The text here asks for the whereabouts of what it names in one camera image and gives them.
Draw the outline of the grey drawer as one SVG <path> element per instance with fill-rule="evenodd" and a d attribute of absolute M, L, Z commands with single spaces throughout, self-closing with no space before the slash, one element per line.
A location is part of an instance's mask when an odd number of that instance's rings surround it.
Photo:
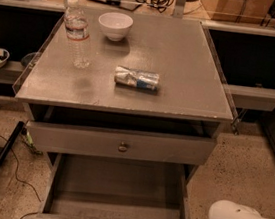
<path fill-rule="evenodd" d="M 183 166 L 56 154 L 45 200 L 23 219 L 190 219 Z"/>
<path fill-rule="evenodd" d="M 182 134 L 29 122 L 27 129 L 39 150 L 96 157 L 127 158 L 201 165 L 215 139 Z"/>

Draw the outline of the grey top drawer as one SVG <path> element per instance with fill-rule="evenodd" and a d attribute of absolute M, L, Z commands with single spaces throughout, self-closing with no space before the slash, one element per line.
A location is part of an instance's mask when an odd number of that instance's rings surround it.
<path fill-rule="evenodd" d="M 127 158 L 201 165 L 215 139 L 182 134 L 29 122 L 27 129 L 39 150 L 96 157 Z"/>

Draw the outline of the grey wooden drawer cabinet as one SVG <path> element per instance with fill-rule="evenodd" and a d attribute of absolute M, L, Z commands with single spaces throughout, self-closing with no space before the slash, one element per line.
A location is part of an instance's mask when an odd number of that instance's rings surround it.
<path fill-rule="evenodd" d="M 17 99 L 29 122 L 217 138 L 232 118 L 208 32 L 197 20 L 134 14 L 128 37 L 111 42 L 88 10 L 91 65 L 75 68 L 56 30 Z M 154 72 L 157 91 L 117 84 L 117 66 Z"/>

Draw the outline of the crushed silver blue can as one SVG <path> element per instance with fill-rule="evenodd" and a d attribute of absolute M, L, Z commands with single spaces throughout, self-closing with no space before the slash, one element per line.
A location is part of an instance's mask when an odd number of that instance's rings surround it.
<path fill-rule="evenodd" d="M 155 92 L 159 88 L 159 80 L 159 75 L 154 72 L 125 68 L 125 66 L 117 66 L 115 70 L 114 81 L 124 86 L 153 90 Z"/>

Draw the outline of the white ceramic bowl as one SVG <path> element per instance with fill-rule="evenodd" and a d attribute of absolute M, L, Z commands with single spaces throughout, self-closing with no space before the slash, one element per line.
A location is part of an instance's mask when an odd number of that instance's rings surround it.
<path fill-rule="evenodd" d="M 132 17 L 121 12 L 104 13 L 98 18 L 99 26 L 105 37 L 111 41 L 121 41 L 130 32 Z"/>

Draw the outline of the cardboard box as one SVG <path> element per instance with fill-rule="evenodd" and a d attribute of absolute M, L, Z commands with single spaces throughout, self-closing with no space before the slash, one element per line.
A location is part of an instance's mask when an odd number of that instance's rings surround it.
<path fill-rule="evenodd" d="M 210 19 L 261 24 L 274 0 L 200 0 Z"/>

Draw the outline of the dark round dish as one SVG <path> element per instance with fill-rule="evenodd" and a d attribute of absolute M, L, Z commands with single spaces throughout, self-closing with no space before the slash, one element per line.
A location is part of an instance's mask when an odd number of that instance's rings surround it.
<path fill-rule="evenodd" d="M 34 65 L 37 63 L 38 58 L 40 57 L 39 52 L 31 52 L 29 54 L 26 54 L 22 59 L 21 59 L 21 65 L 25 68 L 31 68 L 34 67 Z"/>

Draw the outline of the clear plastic water bottle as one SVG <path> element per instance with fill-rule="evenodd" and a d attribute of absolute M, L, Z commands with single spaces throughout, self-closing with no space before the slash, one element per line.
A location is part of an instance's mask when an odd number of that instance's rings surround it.
<path fill-rule="evenodd" d="M 79 69 L 90 65 L 90 34 L 88 20 L 79 6 L 78 0 L 67 0 L 64 25 L 68 40 L 69 53 L 73 65 Z"/>

